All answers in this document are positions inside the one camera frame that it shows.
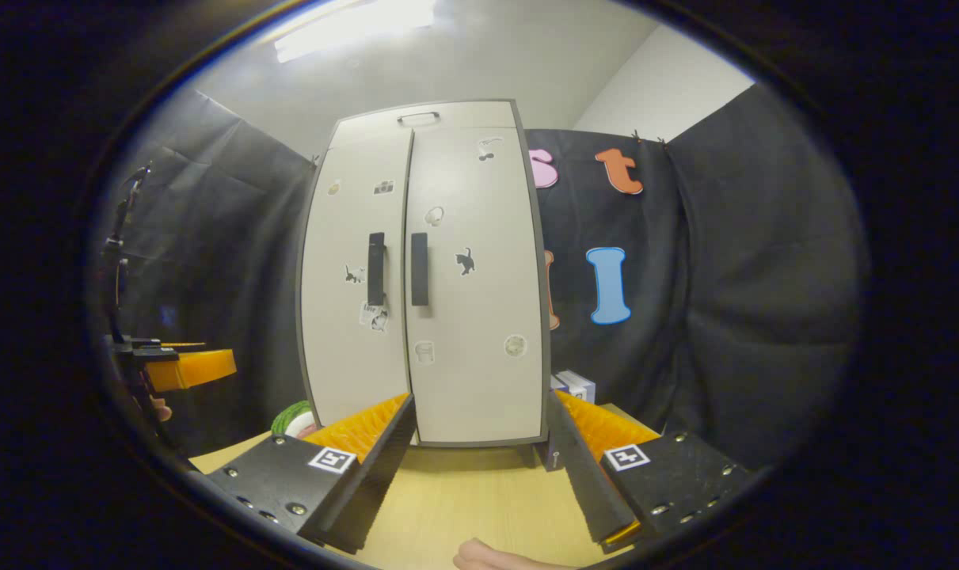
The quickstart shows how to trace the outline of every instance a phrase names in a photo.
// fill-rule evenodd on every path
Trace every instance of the ceiling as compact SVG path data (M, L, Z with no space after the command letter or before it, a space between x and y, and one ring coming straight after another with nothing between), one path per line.
M608 0L438 0L429 28L286 63L251 42L191 86L308 157L338 119L414 102L514 98L525 127L571 129L656 27Z

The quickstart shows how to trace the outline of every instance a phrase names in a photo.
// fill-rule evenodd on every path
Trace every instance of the human hand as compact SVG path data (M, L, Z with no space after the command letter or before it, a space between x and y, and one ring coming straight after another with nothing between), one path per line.
M573 566L560 566L537 562L531 558L491 549L479 538L462 542L458 554L451 559L459 570L574 570Z
M165 422L172 417L173 410L166 405L166 399L164 397L149 397L152 398L152 405L156 409L156 416L159 417L160 422Z

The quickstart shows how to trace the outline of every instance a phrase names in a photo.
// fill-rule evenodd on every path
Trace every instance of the ceiling light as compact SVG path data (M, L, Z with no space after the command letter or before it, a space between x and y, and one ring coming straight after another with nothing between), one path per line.
M432 25L433 3L435 0L375 0L335 11L277 40L279 61L287 62L364 37Z

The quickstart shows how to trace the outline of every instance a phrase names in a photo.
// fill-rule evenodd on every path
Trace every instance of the orange letter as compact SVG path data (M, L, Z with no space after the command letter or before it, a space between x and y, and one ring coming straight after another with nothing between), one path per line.
M546 300L549 302L549 329L555 329L560 325L560 317L553 314L553 296L549 291L549 266L553 263L553 253L548 250L543 250L544 255L546 256Z
M634 168L634 159L627 158L618 148L610 148L596 155L598 162L605 163L609 184L624 194L641 194L645 187L639 181L631 180L627 169Z

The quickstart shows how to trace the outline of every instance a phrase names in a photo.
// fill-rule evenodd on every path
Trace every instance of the cabinet door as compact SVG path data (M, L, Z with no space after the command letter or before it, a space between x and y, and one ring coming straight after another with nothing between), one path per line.
M541 434L543 264L523 160L516 129L415 136L405 307L422 444Z
M402 243L411 147L411 131L393 133L332 148L321 165L299 283L306 378L320 425L408 392ZM374 266L372 234L384 237ZM385 303L368 306L378 276Z

